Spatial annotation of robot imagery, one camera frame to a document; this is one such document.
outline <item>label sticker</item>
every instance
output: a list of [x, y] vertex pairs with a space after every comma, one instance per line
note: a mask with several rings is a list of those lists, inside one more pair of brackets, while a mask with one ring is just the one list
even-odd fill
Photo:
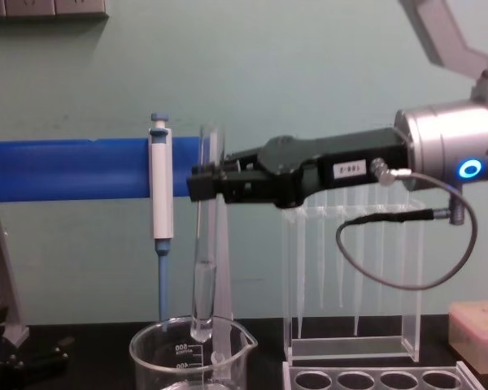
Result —
[[367, 175], [367, 163], [365, 160], [358, 160], [334, 164], [333, 175], [334, 179]]

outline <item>pink box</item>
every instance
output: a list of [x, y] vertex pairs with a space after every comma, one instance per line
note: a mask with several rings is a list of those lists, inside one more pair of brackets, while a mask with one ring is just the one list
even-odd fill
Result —
[[480, 374], [488, 374], [488, 301], [455, 302], [449, 310], [448, 341]]

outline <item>glass beaker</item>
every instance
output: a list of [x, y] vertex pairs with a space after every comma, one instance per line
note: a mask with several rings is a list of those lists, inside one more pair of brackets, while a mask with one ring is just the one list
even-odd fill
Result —
[[[190, 336], [191, 322], [191, 317], [172, 318], [132, 338], [136, 389], [246, 390], [246, 360], [256, 339], [240, 324], [214, 317], [216, 331], [200, 344]], [[229, 338], [231, 356], [217, 350], [218, 337]]]

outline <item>metal stand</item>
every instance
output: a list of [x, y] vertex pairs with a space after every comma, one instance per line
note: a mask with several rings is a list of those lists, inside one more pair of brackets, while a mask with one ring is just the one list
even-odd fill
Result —
[[24, 316], [20, 308], [20, 300], [16, 291], [6, 237], [0, 222], [0, 303], [8, 308], [5, 331], [3, 336], [16, 347], [20, 346], [29, 335]]

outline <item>rack hole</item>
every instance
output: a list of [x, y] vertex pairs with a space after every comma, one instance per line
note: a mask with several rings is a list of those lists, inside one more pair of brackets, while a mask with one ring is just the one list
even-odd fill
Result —
[[417, 379], [407, 372], [386, 372], [380, 381], [388, 388], [394, 390], [412, 390], [417, 388]]
[[323, 372], [301, 372], [294, 378], [298, 390], [328, 390], [331, 378]]
[[344, 372], [338, 376], [338, 383], [344, 389], [371, 390], [374, 388], [374, 379], [364, 372]]
[[423, 380], [437, 390], [456, 390], [461, 388], [460, 379], [447, 371], [429, 371], [423, 374]]

